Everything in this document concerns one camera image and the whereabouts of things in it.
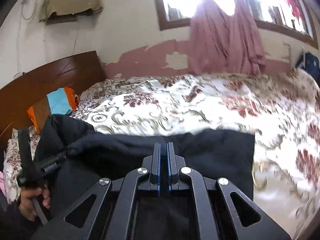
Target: window frame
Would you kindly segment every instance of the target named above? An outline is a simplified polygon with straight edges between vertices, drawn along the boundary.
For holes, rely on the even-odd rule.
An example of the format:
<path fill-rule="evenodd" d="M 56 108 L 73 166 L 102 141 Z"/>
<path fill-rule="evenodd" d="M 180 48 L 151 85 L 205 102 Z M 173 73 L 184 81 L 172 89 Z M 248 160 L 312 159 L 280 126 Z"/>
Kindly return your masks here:
<path fill-rule="evenodd" d="M 314 26 L 313 18 L 311 16 L 310 10 L 309 10 L 308 5 L 306 4 L 305 0 L 302 0 L 302 1 L 303 1 L 305 9 L 307 11 L 307 17 L 310 21 L 313 38 L 311 38 L 307 35 L 304 35 L 298 31 L 286 28 L 284 26 L 279 26 L 274 23 L 265 22 L 265 21 L 255 19 L 257 27 L 259 29 L 265 29 L 265 30 L 269 30 L 269 31 L 273 31 L 273 32 L 277 32 L 280 34 L 290 36 L 292 38 L 295 38 L 299 41 L 307 43 L 307 44 L 311 45 L 312 47 L 318 49 L 318 40 L 317 40 L 316 29 Z M 173 28 L 190 26 L 191 18 L 184 18 L 184 19 L 179 19 L 179 20 L 175 20 L 175 21 L 168 21 L 166 11 L 164 8 L 164 4 L 163 4 L 163 0 L 155 0 L 155 3 L 156 3 L 157 15 L 158 15 L 159 28 L 161 31 L 173 29 Z"/>

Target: person's left hand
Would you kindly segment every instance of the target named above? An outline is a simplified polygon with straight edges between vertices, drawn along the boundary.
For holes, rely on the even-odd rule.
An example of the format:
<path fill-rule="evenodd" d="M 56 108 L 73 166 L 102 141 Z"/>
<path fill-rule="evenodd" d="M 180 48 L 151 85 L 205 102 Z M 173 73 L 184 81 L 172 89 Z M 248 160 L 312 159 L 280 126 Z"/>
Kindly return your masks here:
<path fill-rule="evenodd" d="M 43 206 L 46 208 L 50 208 L 50 192 L 48 190 L 47 186 L 44 186 L 44 188 L 26 188 L 22 187 L 21 193 L 20 193 L 20 205 L 19 210 L 21 214 L 27 218 L 28 220 L 35 221 L 36 217 L 38 216 L 35 209 L 33 208 L 33 204 L 31 199 L 33 197 L 37 197 L 40 194 L 43 195 Z"/>

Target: person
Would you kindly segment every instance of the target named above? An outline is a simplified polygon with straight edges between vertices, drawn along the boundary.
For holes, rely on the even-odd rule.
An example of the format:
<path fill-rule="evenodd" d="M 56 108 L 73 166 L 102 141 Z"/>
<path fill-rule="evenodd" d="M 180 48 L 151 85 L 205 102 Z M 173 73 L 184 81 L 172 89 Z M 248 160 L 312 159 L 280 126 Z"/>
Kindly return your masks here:
<path fill-rule="evenodd" d="M 44 188 L 22 187 L 18 201 L 10 204 L 1 221 L 0 236 L 5 240 L 28 240 L 41 226 L 31 199 L 42 195 L 43 206 L 50 208 L 51 198 L 47 186 Z"/>

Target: metal screw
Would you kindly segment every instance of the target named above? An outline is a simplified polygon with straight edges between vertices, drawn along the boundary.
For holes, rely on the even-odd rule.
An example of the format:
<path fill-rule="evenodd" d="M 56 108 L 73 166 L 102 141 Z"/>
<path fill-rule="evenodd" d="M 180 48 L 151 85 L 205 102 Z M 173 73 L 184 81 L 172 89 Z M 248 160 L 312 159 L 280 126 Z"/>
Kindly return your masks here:
<path fill-rule="evenodd" d="M 138 169 L 138 173 L 139 173 L 139 174 L 146 174 L 147 172 L 148 172 L 148 169 L 147 169 L 147 168 L 143 168 L 143 167 L 142 167 L 142 168 L 139 168 L 139 169 Z"/>
<path fill-rule="evenodd" d="M 108 179 L 108 178 L 101 178 L 101 179 L 99 180 L 99 184 L 100 184 L 101 186 L 108 185 L 109 182 L 110 182 L 110 179 Z"/>
<path fill-rule="evenodd" d="M 228 185 L 229 180 L 227 180 L 226 178 L 220 178 L 220 179 L 218 179 L 218 182 L 221 185 Z"/>
<path fill-rule="evenodd" d="M 184 174 L 189 174 L 191 172 L 191 169 L 189 167 L 183 167 L 181 168 L 181 172 Z"/>

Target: wooden headboard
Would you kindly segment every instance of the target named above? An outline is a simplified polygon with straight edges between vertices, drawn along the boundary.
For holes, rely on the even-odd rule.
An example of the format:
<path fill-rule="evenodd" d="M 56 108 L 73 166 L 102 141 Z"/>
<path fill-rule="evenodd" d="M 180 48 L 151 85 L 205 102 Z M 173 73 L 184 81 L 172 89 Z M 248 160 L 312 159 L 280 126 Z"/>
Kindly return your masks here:
<path fill-rule="evenodd" d="M 105 80 L 95 51 L 77 54 L 38 67 L 0 89 L 0 147 L 6 149 L 12 128 L 32 125 L 27 109 L 48 93 L 69 86 L 80 95 Z"/>

